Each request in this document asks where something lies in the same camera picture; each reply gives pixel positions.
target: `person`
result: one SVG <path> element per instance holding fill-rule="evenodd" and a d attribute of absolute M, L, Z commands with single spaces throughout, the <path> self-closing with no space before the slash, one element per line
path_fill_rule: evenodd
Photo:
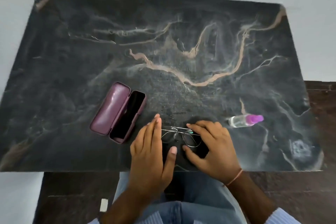
<path fill-rule="evenodd" d="M 130 146 L 130 172 L 120 173 L 110 209 L 90 224 L 241 224 L 246 223 L 243 212 L 251 224 L 299 223 L 242 171 L 229 132 L 219 122 L 187 124 L 209 152 L 202 159 L 183 146 L 202 172 L 176 172 L 184 188 L 183 201 L 165 202 L 162 194 L 173 179 L 177 148 L 170 148 L 163 164 L 161 124 L 157 114 L 139 131 Z"/>

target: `eyeglasses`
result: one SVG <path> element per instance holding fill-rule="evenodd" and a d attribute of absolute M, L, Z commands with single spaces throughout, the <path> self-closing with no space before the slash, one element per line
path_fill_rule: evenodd
<path fill-rule="evenodd" d="M 179 141 L 179 137 L 182 138 L 184 143 L 189 147 L 198 147 L 202 142 L 201 136 L 188 128 L 163 126 L 161 130 L 162 143 L 168 144 L 173 141 Z"/>

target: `hand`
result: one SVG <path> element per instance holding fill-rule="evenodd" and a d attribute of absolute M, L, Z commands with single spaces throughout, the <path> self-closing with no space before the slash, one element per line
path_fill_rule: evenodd
<path fill-rule="evenodd" d="M 161 123 L 160 115 L 155 115 L 131 144 L 128 189 L 147 203 L 159 196 L 173 179 L 177 148 L 170 148 L 163 167 Z"/>
<path fill-rule="evenodd" d="M 187 124 L 187 127 L 198 133 L 209 148 L 208 154 L 202 159 L 184 145 L 183 150 L 190 162 L 224 184 L 231 182 L 238 175 L 241 167 L 228 130 L 219 122 L 205 120 L 200 120 L 196 124 Z"/>

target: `orange wrist thread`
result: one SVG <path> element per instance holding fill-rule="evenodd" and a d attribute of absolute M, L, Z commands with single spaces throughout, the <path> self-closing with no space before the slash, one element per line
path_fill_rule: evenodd
<path fill-rule="evenodd" d="M 242 172 L 243 172 L 243 170 L 240 169 L 240 171 L 239 171 L 239 173 L 236 175 L 236 177 L 233 178 L 233 180 L 230 181 L 228 184 L 225 184 L 225 186 L 229 186 L 231 183 L 233 183 L 233 182 L 234 182 L 234 181 L 241 175 Z"/>

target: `blue jeans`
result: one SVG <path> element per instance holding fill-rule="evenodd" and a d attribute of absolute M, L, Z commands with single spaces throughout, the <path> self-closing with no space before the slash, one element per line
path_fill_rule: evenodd
<path fill-rule="evenodd" d="M 120 172 L 119 182 L 113 201 L 126 189 L 129 172 Z M 164 194 L 160 200 L 153 202 L 138 219 L 144 220 L 156 211 L 162 219 L 168 218 L 172 208 L 181 209 L 183 220 L 204 223 L 246 224 L 246 219 L 238 202 L 228 188 L 215 179 L 201 172 L 175 172 L 174 179 L 179 179 L 184 187 L 183 202 L 166 202 Z"/>

